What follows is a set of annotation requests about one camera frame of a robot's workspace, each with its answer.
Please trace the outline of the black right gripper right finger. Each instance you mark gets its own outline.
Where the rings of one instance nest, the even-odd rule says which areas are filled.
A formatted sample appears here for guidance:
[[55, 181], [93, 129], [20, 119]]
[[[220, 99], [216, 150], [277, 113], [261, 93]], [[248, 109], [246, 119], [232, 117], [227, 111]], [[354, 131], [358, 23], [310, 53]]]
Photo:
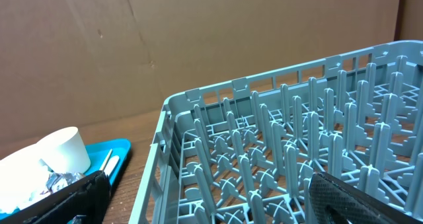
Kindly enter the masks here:
[[327, 172], [312, 175], [309, 198], [317, 223], [422, 223]]

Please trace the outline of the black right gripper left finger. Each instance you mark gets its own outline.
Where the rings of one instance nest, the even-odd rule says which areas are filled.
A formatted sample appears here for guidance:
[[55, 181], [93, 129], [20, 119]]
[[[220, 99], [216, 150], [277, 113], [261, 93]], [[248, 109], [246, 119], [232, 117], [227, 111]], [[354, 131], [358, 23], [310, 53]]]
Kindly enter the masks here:
[[110, 202], [107, 175], [96, 171], [60, 191], [1, 220], [15, 223], [68, 223], [82, 217], [83, 223], [102, 223]]

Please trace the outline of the foil wrapper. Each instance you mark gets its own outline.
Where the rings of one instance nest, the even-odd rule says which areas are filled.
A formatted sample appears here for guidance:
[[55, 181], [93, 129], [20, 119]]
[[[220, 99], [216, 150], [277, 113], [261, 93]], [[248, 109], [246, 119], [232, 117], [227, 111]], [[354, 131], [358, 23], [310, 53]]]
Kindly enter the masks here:
[[85, 177], [80, 172], [66, 172], [66, 173], [50, 173], [49, 179], [46, 182], [46, 188], [49, 193], [53, 194]]

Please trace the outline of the white napkin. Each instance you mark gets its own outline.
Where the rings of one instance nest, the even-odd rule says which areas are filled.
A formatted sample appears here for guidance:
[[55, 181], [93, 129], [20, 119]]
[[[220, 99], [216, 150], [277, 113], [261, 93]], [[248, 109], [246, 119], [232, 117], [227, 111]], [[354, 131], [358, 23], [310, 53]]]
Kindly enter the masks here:
[[41, 200], [47, 191], [46, 182], [49, 171], [22, 172], [6, 181], [1, 195], [2, 211], [12, 213], [16, 209], [24, 209]]

